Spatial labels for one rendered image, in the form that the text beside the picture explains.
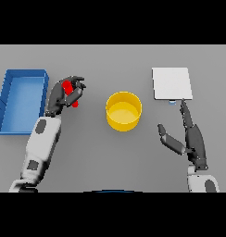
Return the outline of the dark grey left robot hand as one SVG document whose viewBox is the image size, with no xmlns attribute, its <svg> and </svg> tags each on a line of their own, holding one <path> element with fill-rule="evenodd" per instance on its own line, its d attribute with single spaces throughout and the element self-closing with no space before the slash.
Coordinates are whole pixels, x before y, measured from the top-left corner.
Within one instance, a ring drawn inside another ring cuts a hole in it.
<svg viewBox="0 0 226 237">
<path fill-rule="evenodd" d="M 65 80 L 70 81 L 73 87 L 73 92 L 69 96 L 65 95 L 62 87 L 62 82 Z M 75 101 L 79 100 L 82 97 L 83 90 L 86 88 L 83 81 L 84 77 L 79 76 L 68 76 L 58 81 L 51 90 L 45 115 L 54 118 L 61 114 L 64 106 L 70 107 Z"/>
</svg>

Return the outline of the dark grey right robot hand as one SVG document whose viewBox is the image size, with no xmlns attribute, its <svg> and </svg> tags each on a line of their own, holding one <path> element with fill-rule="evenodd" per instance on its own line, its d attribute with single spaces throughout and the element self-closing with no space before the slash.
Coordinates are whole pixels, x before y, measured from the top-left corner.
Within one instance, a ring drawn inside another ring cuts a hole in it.
<svg viewBox="0 0 226 237">
<path fill-rule="evenodd" d="M 186 154 L 188 160 L 195 166 L 195 170 L 207 170 L 207 155 L 204 139 L 198 126 L 193 123 L 188 105 L 182 99 L 180 112 L 185 130 L 185 143 L 181 143 L 166 132 L 162 124 L 158 124 L 158 133 L 160 141 L 169 148 L 169 150 L 182 156 Z"/>
</svg>

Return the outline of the red beaker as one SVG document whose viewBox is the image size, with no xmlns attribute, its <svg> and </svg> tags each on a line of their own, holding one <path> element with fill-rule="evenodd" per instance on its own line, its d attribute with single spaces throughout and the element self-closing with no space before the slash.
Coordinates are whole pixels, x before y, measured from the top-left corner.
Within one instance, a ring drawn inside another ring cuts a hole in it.
<svg viewBox="0 0 226 237">
<path fill-rule="evenodd" d="M 73 87 L 70 81 L 65 80 L 62 82 L 62 87 L 64 89 L 65 95 L 69 96 L 73 92 Z M 78 100 L 72 104 L 72 107 L 78 107 Z"/>
</svg>

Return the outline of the pale square measuring scale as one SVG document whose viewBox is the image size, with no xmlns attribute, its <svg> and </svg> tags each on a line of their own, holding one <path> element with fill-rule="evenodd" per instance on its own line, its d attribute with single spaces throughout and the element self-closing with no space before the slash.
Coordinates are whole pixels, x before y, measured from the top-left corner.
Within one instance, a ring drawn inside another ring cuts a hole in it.
<svg viewBox="0 0 226 237">
<path fill-rule="evenodd" d="M 156 100 L 192 100 L 188 68 L 152 68 L 154 98 Z"/>
</svg>

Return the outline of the yellow bowl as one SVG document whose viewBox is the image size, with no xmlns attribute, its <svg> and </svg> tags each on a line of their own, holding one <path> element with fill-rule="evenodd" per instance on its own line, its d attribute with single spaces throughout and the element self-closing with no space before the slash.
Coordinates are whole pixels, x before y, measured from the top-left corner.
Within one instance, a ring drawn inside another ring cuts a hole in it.
<svg viewBox="0 0 226 237">
<path fill-rule="evenodd" d="M 109 96 L 106 102 L 108 125 L 116 131 L 134 129 L 143 112 L 143 104 L 133 93 L 120 91 Z"/>
</svg>

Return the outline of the blue tray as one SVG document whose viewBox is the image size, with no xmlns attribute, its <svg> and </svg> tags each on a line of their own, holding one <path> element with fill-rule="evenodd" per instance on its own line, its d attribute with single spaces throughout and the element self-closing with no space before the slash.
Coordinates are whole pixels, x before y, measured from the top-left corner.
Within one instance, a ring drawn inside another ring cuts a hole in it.
<svg viewBox="0 0 226 237">
<path fill-rule="evenodd" d="M 45 69 L 7 69 L 0 92 L 0 135 L 30 135 L 44 114 Z"/>
</svg>

